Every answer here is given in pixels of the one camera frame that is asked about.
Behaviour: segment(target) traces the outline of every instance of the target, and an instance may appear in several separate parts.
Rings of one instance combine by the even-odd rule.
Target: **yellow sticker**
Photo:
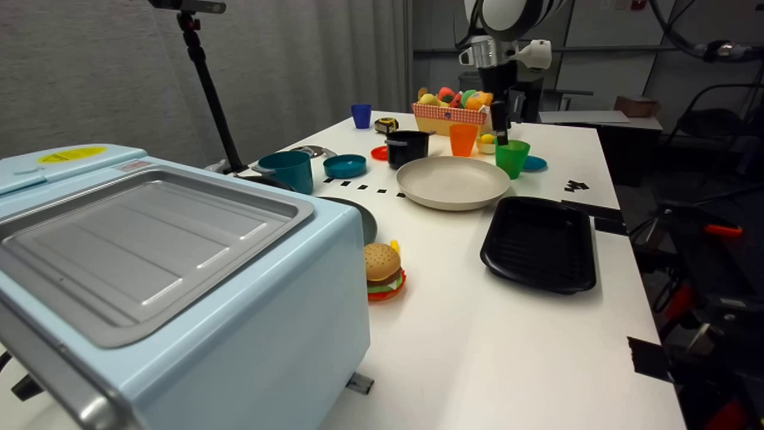
[[[39,162],[42,162],[42,165],[77,162],[83,159],[96,159],[103,150],[104,150],[104,147],[79,147],[79,149],[70,149],[70,150],[47,154]]]

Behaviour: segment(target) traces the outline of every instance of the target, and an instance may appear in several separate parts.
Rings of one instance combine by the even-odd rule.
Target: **toaster oven handle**
[[[64,346],[46,343],[3,296],[0,343],[66,408],[79,427],[140,427],[115,395],[79,374]]]

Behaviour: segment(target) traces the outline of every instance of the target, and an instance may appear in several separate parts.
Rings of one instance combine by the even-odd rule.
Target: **blue cup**
[[[309,154],[272,154],[250,165],[267,180],[299,193],[313,193],[313,171]]]
[[[352,115],[355,122],[355,129],[371,129],[372,125],[372,106],[352,106]]]

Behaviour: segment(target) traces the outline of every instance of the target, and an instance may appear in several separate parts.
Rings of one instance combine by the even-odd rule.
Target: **white table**
[[[381,115],[415,129],[410,115]],[[518,197],[618,209],[594,129],[521,125],[516,135],[549,162],[513,181]],[[368,156],[381,142],[347,121],[297,147]],[[449,156],[443,136],[433,136],[430,156]],[[375,389],[342,395],[325,430],[686,427],[673,384],[632,370],[629,337],[660,337],[626,236],[594,232],[593,293],[529,293],[481,264],[490,209],[421,209],[397,197],[384,162],[368,162],[371,173],[344,186],[325,184],[315,160],[315,193],[364,203],[377,218],[377,242],[401,244],[408,284],[371,307],[372,346],[358,370]],[[590,191],[563,191],[569,180]]]

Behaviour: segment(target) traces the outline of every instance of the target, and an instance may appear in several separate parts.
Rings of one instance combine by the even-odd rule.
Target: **black stand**
[[[215,118],[215,126],[218,126],[218,135],[220,135],[220,142],[221,142],[225,159],[230,162],[230,173],[242,173],[245,168],[243,168],[243,162],[238,159],[238,150],[235,147],[230,125],[225,121],[225,112],[221,112],[221,106],[220,106],[211,70],[208,70],[208,63],[205,63],[205,50],[201,49],[201,42],[199,42],[199,35],[196,35],[201,29],[201,24],[194,18],[194,12],[186,12],[186,9],[176,15],[176,24],[183,31],[183,42],[189,46],[189,58],[196,64],[196,75],[201,79],[201,86],[205,88],[205,98],[208,98],[211,112]]]

